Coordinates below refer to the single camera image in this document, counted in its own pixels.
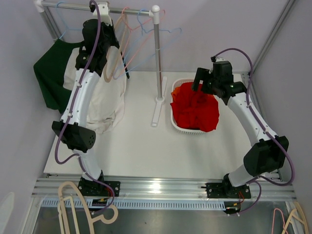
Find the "beige wooden hanger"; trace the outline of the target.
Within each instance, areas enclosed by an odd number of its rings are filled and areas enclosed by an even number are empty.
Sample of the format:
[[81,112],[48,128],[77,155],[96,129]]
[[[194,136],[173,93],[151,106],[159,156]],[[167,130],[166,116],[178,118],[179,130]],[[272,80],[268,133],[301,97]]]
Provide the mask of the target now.
[[131,34],[131,30],[128,26],[128,17],[126,14],[121,14],[114,26],[114,29],[117,31],[120,28],[122,28],[122,30],[121,39],[118,41],[118,48],[111,46],[108,50],[107,62],[109,62],[109,59],[111,59],[112,68],[108,68],[108,63],[104,66],[103,78],[106,83],[109,83],[112,79],[120,78],[123,74],[126,75],[127,79],[130,78],[124,57],[124,52],[129,44]]

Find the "orange t-shirt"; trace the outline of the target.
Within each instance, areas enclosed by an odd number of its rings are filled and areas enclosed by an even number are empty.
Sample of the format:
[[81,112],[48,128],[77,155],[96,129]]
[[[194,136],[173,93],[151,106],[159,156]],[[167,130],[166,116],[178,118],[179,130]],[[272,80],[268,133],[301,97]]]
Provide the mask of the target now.
[[180,93],[180,86],[173,89],[173,91],[171,92],[172,102],[176,102],[176,99],[179,93]]

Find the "black t-shirt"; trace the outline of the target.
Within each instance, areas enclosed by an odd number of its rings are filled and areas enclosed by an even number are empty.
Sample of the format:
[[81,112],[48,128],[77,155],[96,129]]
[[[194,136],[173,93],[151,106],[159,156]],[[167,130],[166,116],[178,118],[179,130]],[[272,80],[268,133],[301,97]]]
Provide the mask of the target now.
[[196,127],[196,126],[191,126],[191,127],[189,127],[188,129],[189,129],[189,130],[200,130],[200,128],[199,128],[199,127]]

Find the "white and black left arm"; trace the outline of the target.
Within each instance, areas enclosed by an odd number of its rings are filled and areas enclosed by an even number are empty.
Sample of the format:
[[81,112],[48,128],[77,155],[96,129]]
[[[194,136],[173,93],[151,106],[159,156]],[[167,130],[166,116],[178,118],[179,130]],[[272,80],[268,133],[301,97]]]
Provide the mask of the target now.
[[107,63],[110,47],[119,47],[114,24],[89,19],[83,23],[83,42],[76,57],[76,77],[68,104],[60,121],[52,123],[58,139],[54,150],[55,162],[63,165],[77,157],[83,171],[82,178],[90,181],[88,190],[101,195],[105,190],[103,175],[93,146],[94,130],[87,128],[87,113],[95,87]]

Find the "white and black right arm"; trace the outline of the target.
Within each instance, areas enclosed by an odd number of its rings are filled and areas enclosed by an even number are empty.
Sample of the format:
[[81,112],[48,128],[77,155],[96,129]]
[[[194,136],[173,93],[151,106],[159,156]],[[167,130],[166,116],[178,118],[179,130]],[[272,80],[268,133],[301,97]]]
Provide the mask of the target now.
[[222,99],[238,118],[251,144],[242,166],[224,176],[222,192],[225,196],[233,197],[239,192],[240,186],[283,167],[289,146],[288,139],[278,136],[265,124],[257,110],[251,110],[253,104],[247,88],[241,81],[234,81],[229,61],[213,62],[211,70],[198,68],[192,89]]

